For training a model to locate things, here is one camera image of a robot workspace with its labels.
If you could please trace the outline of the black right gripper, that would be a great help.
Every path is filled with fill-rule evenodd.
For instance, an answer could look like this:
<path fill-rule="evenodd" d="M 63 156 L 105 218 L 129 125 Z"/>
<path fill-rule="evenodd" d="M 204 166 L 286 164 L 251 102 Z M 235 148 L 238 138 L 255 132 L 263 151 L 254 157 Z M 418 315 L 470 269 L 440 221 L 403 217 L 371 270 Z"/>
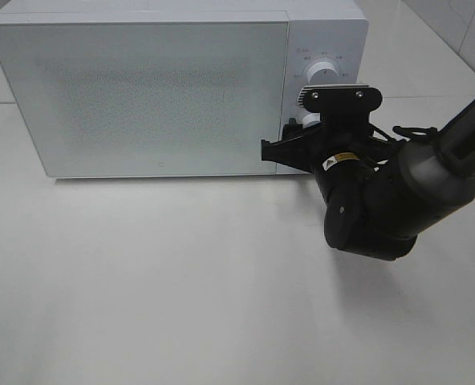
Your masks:
<path fill-rule="evenodd" d="M 368 114 L 317 114 L 309 124 L 289 118 L 282 138 L 261 140 L 261 159 L 315 176 L 370 176 L 398 150 L 398 141 L 371 124 Z"/>

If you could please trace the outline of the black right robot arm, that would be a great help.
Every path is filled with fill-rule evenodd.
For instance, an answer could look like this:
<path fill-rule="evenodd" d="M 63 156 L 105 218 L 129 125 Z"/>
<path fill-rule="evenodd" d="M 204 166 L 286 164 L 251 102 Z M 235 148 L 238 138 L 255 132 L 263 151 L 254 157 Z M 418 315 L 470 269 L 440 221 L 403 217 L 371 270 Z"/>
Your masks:
<path fill-rule="evenodd" d="M 368 85 L 306 86 L 298 103 L 318 122 L 290 120 L 261 156 L 315 177 L 330 247 L 393 261 L 475 199 L 475 99 L 443 128 L 391 133 L 369 120 L 382 100 Z"/>

